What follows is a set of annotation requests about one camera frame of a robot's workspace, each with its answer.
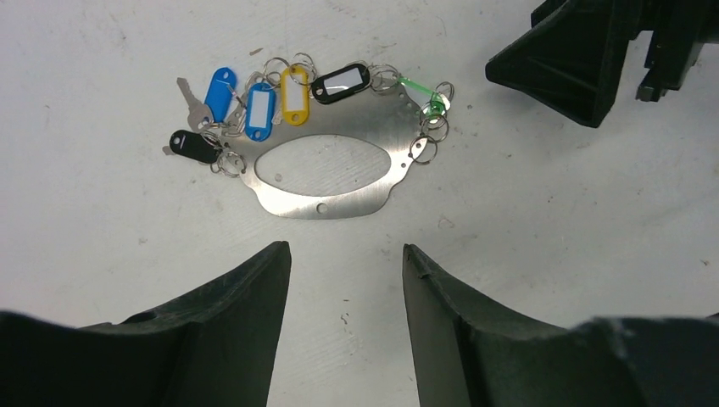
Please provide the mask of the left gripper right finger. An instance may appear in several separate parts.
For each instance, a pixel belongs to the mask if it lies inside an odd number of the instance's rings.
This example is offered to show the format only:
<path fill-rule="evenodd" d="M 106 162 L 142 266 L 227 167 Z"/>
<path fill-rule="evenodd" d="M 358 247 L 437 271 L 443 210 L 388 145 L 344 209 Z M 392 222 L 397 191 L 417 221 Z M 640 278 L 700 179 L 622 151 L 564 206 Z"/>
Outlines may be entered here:
<path fill-rule="evenodd" d="M 423 406 L 715 406 L 718 319 L 612 316 L 569 329 L 519 313 L 404 246 Z"/>

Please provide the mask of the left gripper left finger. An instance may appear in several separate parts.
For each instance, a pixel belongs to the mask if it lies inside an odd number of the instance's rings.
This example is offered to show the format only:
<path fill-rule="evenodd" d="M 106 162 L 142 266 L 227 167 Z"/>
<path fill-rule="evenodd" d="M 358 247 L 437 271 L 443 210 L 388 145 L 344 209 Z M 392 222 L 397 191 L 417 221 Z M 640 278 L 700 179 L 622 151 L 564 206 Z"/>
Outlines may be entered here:
<path fill-rule="evenodd" d="M 4 406 L 264 406 L 292 256 L 274 242 L 119 324 L 1 314 Z"/>

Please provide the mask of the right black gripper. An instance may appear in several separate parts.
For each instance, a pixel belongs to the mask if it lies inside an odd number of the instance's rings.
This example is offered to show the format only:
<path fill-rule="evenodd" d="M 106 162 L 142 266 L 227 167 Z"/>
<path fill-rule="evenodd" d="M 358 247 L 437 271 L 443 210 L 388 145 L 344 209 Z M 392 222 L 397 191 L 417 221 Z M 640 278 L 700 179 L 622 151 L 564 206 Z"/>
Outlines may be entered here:
<path fill-rule="evenodd" d="M 651 39 L 636 98 L 657 102 L 681 88 L 705 44 L 718 42 L 718 3 L 544 1 L 530 30 L 493 56 L 485 75 L 597 128 L 616 100 L 628 45 L 643 31 Z"/>

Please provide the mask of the green key tag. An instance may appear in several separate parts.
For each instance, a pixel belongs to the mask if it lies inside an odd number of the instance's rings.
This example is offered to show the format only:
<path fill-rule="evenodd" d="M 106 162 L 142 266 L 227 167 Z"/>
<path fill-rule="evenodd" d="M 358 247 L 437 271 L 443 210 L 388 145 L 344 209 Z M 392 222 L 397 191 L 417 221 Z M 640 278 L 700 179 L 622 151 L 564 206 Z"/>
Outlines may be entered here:
<path fill-rule="evenodd" d="M 399 77 L 399 85 L 404 89 L 404 93 L 409 100 L 420 108 L 420 115 L 423 117 L 438 114 L 445 116 L 451 107 L 448 96 L 436 89 L 423 86 L 406 76 Z"/>

